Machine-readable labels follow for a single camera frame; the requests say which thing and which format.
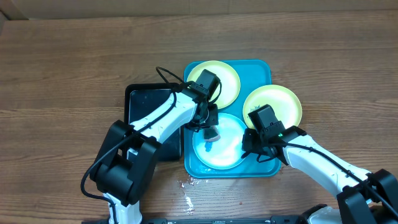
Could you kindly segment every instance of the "blue tray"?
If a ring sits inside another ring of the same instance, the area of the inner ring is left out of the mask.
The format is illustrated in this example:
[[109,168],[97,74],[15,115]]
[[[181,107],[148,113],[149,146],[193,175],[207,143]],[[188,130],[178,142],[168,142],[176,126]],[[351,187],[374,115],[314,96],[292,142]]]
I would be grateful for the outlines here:
[[[220,113],[229,113],[243,120],[243,104],[249,94],[259,88],[260,86],[270,85],[271,82],[271,70],[268,64],[262,60],[225,60],[222,61],[232,66],[239,75],[241,80],[241,91],[239,92],[238,98],[226,108],[220,109]],[[184,71],[184,80],[186,81],[189,73],[198,64],[202,62],[190,63]],[[196,178],[220,178],[220,177],[270,177],[275,175],[281,166],[281,162],[278,159],[274,159],[269,162],[258,163],[256,161],[257,155],[250,154],[245,160],[238,166],[227,169],[217,170],[212,169],[204,165],[192,147],[192,134],[193,131],[187,129],[183,130],[184,140],[184,164],[187,172]]]

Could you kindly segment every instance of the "plate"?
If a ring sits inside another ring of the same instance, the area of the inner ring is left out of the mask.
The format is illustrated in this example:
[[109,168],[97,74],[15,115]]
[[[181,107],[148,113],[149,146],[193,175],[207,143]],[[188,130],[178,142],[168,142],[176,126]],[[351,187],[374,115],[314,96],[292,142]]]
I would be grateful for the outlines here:
[[[187,77],[187,81],[196,81],[204,69],[216,74],[223,85],[221,95],[215,102],[218,109],[229,106],[234,100],[236,100],[239,95],[239,91],[241,90],[241,80],[239,79],[238,73],[236,73],[235,69],[227,63],[212,60],[200,63],[193,68]],[[219,92],[220,86],[217,87],[210,100],[214,100]]]
[[266,85],[251,92],[243,104],[243,119],[248,128],[254,129],[248,114],[264,105],[272,106],[286,129],[299,125],[303,111],[297,96],[286,87]]
[[236,167],[243,161],[242,138],[246,125],[233,115],[220,113],[216,127],[221,138],[215,142],[205,142],[203,130],[193,133],[193,150],[199,160],[210,168]]

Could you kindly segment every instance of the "yellow plate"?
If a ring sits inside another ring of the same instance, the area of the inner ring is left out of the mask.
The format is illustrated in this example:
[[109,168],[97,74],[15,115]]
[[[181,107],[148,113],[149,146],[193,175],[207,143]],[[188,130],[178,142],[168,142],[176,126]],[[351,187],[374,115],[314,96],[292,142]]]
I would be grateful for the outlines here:
[[264,105],[274,109],[285,128],[299,125],[303,111],[297,96],[286,87],[266,85],[251,92],[243,104],[243,119],[248,128],[254,129],[248,114]]
[[[225,108],[234,100],[236,100],[239,95],[239,91],[241,91],[241,80],[239,79],[238,73],[236,73],[233,67],[227,63],[219,61],[203,62],[193,68],[193,70],[189,73],[187,81],[196,81],[203,69],[207,69],[216,74],[217,77],[220,78],[220,82],[223,85],[221,95],[215,102],[218,109]],[[210,100],[214,100],[219,92],[220,86],[217,87]]]

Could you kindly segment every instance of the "table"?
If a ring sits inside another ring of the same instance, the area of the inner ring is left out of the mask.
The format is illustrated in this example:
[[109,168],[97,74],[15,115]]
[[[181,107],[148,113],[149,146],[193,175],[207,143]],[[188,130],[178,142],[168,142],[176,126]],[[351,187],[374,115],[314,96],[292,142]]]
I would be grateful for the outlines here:
[[[108,216],[80,179],[124,89],[182,77],[195,60],[259,58],[300,99],[300,127],[344,160],[398,176],[398,11],[7,21],[0,35],[0,220],[80,223]],[[99,193],[92,181],[90,192]],[[192,212],[188,200],[192,202]],[[298,170],[266,179],[194,180],[160,163],[147,218],[297,214],[336,200]]]

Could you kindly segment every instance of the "wood grain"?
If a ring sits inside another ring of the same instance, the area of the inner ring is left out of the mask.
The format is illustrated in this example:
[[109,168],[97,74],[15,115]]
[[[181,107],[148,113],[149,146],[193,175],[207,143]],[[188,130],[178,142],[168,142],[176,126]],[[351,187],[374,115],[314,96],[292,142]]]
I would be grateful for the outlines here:
[[[79,183],[124,89],[182,77],[195,60],[259,58],[303,106],[301,128],[344,160],[398,175],[398,11],[6,21],[0,36],[0,222],[79,223],[108,215]],[[195,180],[160,163],[145,217],[268,217],[335,199],[298,170]],[[89,181],[87,187],[97,192]],[[187,197],[194,212],[189,212]]]

